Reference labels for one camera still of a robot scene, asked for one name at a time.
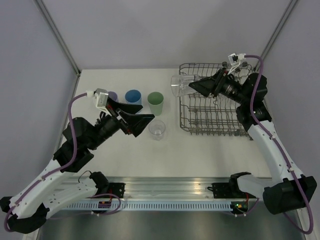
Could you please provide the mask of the blue plastic cup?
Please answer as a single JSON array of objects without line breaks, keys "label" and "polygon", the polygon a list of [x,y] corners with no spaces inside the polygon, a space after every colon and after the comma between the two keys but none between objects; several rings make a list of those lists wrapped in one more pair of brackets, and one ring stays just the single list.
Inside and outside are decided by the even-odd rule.
[{"label": "blue plastic cup", "polygon": [[139,90],[131,89],[127,91],[124,95],[124,99],[128,104],[141,105],[142,104],[142,94]]}]

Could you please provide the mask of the clear glass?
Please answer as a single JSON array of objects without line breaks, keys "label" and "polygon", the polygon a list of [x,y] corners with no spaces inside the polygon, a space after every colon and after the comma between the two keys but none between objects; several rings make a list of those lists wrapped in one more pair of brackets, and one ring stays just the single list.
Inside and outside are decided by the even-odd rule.
[{"label": "clear glass", "polygon": [[154,140],[160,141],[164,137],[164,134],[166,131],[166,125],[161,120],[153,120],[148,125],[148,130]]},{"label": "clear glass", "polygon": [[197,82],[201,78],[197,74],[179,74],[171,77],[171,91],[175,97],[195,94],[196,90],[189,86],[190,83]]}]

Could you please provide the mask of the green plastic cup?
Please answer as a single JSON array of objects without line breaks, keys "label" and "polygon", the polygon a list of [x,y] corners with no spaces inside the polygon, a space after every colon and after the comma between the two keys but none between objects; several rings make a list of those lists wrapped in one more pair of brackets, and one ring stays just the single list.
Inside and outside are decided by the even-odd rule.
[{"label": "green plastic cup", "polygon": [[163,111],[164,96],[157,91],[151,92],[147,96],[149,109],[155,116],[160,116]]}]

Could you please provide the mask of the purple plastic cup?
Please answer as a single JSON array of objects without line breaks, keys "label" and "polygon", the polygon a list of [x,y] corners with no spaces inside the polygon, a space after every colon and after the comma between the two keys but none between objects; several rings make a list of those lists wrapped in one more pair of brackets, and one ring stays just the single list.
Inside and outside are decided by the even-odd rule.
[{"label": "purple plastic cup", "polygon": [[118,102],[118,101],[119,101],[118,95],[117,95],[117,93],[114,92],[114,91],[109,91],[109,92],[108,92],[108,97],[111,98],[111,99],[112,99],[113,101],[115,101],[115,102]]}]

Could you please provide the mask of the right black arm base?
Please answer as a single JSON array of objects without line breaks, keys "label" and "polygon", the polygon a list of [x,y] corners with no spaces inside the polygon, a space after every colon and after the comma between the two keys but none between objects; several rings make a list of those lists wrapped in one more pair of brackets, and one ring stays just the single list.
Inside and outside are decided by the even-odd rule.
[{"label": "right black arm base", "polygon": [[211,184],[215,199],[235,199],[236,196],[227,182],[215,182]]}]

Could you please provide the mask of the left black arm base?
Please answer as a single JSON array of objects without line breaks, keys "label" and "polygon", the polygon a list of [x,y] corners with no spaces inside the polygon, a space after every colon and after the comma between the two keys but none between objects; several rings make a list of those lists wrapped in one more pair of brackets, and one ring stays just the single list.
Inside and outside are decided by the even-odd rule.
[{"label": "left black arm base", "polygon": [[108,187],[104,187],[102,190],[97,191],[97,195],[100,194],[114,194],[120,199],[124,197],[125,183],[123,182],[110,182]]}]

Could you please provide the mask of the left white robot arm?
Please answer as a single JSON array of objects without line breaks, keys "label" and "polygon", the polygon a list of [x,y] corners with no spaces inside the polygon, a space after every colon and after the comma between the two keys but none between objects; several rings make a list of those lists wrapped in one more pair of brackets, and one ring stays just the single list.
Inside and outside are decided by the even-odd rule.
[{"label": "left white robot arm", "polygon": [[110,98],[96,99],[95,107],[100,110],[95,124],[83,117],[71,118],[63,131],[66,141],[39,176],[17,195],[0,200],[0,208],[6,213],[6,231],[29,234],[61,209],[84,198],[120,199],[110,191],[110,183],[100,171],[92,172],[74,187],[53,192],[92,160],[92,151],[117,131],[138,137],[155,118],[154,114],[141,114],[142,105],[119,103]]}]

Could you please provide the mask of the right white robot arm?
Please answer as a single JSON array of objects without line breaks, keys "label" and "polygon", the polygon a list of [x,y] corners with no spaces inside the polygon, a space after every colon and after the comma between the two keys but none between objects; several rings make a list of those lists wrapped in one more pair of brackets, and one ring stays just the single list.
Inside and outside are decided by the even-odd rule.
[{"label": "right white robot arm", "polygon": [[251,73],[244,83],[239,83],[232,74],[220,69],[213,76],[191,82],[189,87],[204,97],[223,95],[239,104],[237,120],[256,142],[269,168],[271,181],[249,172],[231,175],[229,194],[239,198],[248,193],[261,198],[273,215],[309,208],[317,182],[297,167],[276,133],[272,117],[263,103],[268,92],[267,78]]}]

